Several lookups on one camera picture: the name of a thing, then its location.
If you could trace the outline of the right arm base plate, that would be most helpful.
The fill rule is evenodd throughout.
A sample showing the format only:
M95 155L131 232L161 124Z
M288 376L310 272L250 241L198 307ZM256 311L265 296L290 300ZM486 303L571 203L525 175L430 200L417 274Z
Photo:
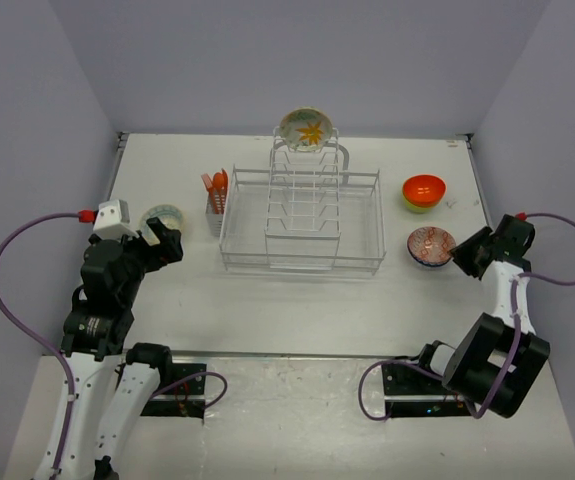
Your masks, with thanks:
M470 417L461 396L398 364L381 367L387 419Z

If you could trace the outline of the dark blue triangle bowl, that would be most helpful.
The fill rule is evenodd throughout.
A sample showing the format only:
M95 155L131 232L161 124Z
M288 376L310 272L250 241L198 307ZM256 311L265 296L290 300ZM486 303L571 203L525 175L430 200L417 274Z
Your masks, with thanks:
M411 259L420 267L425 268L425 269L429 269L429 270L437 270L437 269L441 269L443 267L445 267L446 265L448 265L452 258L448 256L446 261L443 262L427 262L422 260L420 257L418 257L412 250L407 250L408 254L410 255Z

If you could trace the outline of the orange bowl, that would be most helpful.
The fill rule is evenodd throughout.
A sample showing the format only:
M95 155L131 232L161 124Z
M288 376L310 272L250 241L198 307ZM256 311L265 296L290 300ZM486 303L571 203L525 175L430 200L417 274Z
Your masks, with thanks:
M433 208L440 203L447 190L446 183L438 176L420 174L408 178L402 186L406 202L419 208Z

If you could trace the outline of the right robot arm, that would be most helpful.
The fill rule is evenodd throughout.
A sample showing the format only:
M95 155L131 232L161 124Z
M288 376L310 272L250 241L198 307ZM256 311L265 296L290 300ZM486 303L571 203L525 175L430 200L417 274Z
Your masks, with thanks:
M524 255L535 234L526 220L505 215L496 229L485 227L450 251L466 275L481 281L489 308L457 348L438 340L424 347L413 368L421 391L450 390L479 406L476 417L486 411L504 418L516 413L550 354L527 307L531 263Z

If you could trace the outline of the red rimmed patterned bowl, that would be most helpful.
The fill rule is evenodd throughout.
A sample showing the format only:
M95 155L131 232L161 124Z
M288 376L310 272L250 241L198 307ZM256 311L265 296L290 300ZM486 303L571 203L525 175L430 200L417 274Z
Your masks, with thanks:
M407 250L412 250L427 262L443 262L450 256L450 250L456 246L454 237L446 230L424 226L414 230L407 239Z

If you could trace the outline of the yellow patterned bowl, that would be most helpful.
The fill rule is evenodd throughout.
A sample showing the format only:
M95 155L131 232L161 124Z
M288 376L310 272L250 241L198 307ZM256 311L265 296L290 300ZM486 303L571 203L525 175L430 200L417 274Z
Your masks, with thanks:
M149 208L143 213L139 222L139 230L143 238L150 244L157 244L158 238L147 225L150 218L159 218L169 229L182 231L185 223L183 212L174 205L160 204Z

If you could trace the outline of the blue zigzag patterned bowl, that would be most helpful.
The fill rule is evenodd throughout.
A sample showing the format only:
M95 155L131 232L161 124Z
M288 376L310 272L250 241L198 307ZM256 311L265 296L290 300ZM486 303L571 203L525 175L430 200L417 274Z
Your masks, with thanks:
M332 134L330 118L313 107L289 112L278 125L278 135L294 151L318 151L332 138Z

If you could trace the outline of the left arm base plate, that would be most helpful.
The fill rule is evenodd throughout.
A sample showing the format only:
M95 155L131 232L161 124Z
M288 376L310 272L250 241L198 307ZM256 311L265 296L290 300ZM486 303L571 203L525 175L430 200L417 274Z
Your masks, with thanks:
M204 363L173 363L160 388L190 375L194 375L194 378L150 400L144 406L141 416L203 420L206 404L204 397L206 377L203 375L205 371Z

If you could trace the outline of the lime green bowl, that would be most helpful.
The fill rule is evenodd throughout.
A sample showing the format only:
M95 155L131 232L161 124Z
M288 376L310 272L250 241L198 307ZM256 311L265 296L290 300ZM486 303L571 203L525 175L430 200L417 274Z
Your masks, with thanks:
M416 214L425 214L425 213L429 213L432 210L434 210L437 205L438 202L434 202L434 203L429 203L429 204L416 204L411 202L407 197L403 196L402 197L402 201L404 206L411 212L416 213Z

